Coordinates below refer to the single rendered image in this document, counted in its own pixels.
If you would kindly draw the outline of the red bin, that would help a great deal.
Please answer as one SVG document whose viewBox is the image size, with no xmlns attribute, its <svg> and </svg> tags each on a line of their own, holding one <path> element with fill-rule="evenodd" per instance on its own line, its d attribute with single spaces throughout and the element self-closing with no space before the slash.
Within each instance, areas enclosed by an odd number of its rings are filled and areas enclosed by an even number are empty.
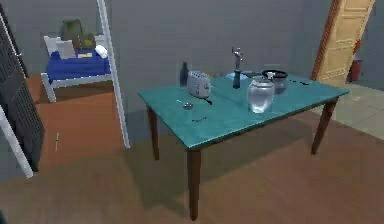
<svg viewBox="0 0 384 224">
<path fill-rule="evenodd" d="M 354 60 L 351 64 L 348 80 L 350 82 L 357 81 L 361 70 L 362 61 L 360 59 Z"/>
</svg>

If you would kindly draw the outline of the black grid room door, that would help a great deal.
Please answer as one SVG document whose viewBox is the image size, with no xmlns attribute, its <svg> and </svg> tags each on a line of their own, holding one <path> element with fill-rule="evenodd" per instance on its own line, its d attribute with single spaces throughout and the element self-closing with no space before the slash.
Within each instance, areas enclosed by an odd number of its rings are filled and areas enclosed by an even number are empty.
<svg viewBox="0 0 384 224">
<path fill-rule="evenodd" d="M 1 3 L 0 105 L 28 164 L 38 172 L 45 130 L 26 84 L 23 61 Z"/>
</svg>

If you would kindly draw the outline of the white bed with blue cover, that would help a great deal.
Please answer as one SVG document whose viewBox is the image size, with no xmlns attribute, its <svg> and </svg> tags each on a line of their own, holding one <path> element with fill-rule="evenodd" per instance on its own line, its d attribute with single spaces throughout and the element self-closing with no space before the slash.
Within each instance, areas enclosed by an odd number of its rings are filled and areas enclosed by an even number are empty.
<svg viewBox="0 0 384 224">
<path fill-rule="evenodd" d="M 97 83 L 112 79 L 108 57 L 103 59 L 95 51 L 97 45 L 102 45 L 108 50 L 103 35 L 95 37 L 96 46 L 94 48 L 74 49 L 76 57 L 69 59 L 62 59 L 60 57 L 56 45 L 57 41 L 62 40 L 60 37 L 44 37 L 49 62 L 46 71 L 41 73 L 41 79 L 50 102 L 56 101 L 54 90 L 57 88 Z M 77 58 L 79 53 L 89 52 L 93 53 L 92 58 Z"/>
</svg>

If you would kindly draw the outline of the light wooden room door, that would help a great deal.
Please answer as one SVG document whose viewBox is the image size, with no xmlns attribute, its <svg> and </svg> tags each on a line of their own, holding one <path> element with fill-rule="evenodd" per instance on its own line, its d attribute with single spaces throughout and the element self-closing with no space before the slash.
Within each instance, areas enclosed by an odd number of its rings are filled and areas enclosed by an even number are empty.
<svg viewBox="0 0 384 224">
<path fill-rule="evenodd" d="M 332 0 L 311 79 L 343 87 L 376 0 Z"/>
</svg>

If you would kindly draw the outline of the teal table with brown legs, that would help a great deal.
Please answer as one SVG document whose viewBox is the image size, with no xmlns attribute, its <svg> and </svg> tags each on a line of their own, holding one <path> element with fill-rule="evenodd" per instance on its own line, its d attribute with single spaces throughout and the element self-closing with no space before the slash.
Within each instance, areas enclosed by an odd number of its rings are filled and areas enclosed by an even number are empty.
<svg viewBox="0 0 384 224">
<path fill-rule="evenodd" d="M 207 102 L 178 86 L 139 93 L 147 108 L 154 158 L 159 158 L 158 121 L 162 121 L 185 147 L 191 220 L 196 220 L 199 213 L 201 157 L 205 148 L 322 106 L 311 146 L 311 153 L 316 154 L 338 99 L 348 93 L 343 88 L 290 75 L 286 90 L 274 96 L 271 106 L 263 113 L 254 113 L 247 101 L 249 79 L 242 80 L 238 89 L 232 87 L 232 80 L 227 77 L 213 78 L 211 82 L 212 92 Z M 185 110 L 176 100 L 191 103 L 193 108 Z"/>
</svg>

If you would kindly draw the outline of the silver toaster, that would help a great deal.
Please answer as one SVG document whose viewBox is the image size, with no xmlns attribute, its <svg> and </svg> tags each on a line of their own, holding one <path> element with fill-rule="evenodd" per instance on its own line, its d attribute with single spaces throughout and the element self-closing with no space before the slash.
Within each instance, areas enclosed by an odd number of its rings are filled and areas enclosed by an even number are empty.
<svg viewBox="0 0 384 224">
<path fill-rule="evenodd" d="M 211 94 L 210 77 L 201 71 L 190 71 L 187 79 L 187 91 L 197 98 L 208 98 Z"/>
</svg>

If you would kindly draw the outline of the white laptop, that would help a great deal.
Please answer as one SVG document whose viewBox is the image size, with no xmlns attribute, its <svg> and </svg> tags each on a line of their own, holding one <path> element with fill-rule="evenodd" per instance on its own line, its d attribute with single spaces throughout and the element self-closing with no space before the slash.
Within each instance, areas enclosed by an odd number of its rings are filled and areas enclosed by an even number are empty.
<svg viewBox="0 0 384 224">
<path fill-rule="evenodd" d="M 60 57 L 62 59 L 69 59 L 69 58 L 75 58 L 76 57 L 73 43 L 71 40 L 57 41 L 56 45 L 57 45 L 57 50 L 58 50 Z"/>
</svg>

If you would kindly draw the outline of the dark blue bottle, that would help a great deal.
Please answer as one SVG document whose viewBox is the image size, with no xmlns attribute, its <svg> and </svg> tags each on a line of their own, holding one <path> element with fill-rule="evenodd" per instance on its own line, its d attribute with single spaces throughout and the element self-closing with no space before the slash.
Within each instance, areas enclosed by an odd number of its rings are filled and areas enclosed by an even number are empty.
<svg viewBox="0 0 384 224">
<path fill-rule="evenodd" d="M 188 74 L 189 74 L 188 63 L 183 62 L 180 70 L 180 74 L 179 74 L 179 82 L 181 87 L 184 87 L 187 85 Z"/>
</svg>

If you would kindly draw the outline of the white pillow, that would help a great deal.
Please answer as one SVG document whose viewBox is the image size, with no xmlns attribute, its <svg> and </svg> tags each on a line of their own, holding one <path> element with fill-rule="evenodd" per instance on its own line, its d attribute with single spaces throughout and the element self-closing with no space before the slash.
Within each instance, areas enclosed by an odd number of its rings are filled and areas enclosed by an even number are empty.
<svg viewBox="0 0 384 224">
<path fill-rule="evenodd" d="M 95 47 L 95 51 L 99 54 L 99 56 L 103 59 L 108 57 L 108 51 L 107 49 L 102 45 L 97 45 Z"/>
</svg>

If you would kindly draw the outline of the black rimmed pot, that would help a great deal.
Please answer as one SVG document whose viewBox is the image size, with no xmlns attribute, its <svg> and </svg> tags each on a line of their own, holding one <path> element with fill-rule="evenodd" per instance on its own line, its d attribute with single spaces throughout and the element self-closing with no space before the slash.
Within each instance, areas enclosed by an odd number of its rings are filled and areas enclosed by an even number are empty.
<svg viewBox="0 0 384 224">
<path fill-rule="evenodd" d="M 281 70 L 264 70 L 262 72 L 262 75 L 270 80 L 275 87 L 275 93 L 281 94 L 286 90 L 286 83 L 287 83 L 287 77 L 288 74 Z"/>
</svg>

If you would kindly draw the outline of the clear glass jar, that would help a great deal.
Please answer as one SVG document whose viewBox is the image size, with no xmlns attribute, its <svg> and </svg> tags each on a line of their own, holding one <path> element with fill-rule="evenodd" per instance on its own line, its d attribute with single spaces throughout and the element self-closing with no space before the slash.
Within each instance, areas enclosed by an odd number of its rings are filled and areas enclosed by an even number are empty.
<svg viewBox="0 0 384 224">
<path fill-rule="evenodd" d="M 274 99 L 274 84 L 262 77 L 255 77 L 247 89 L 247 101 L 249 109 L 254 113 L 265 112 Z"/>
</svg>

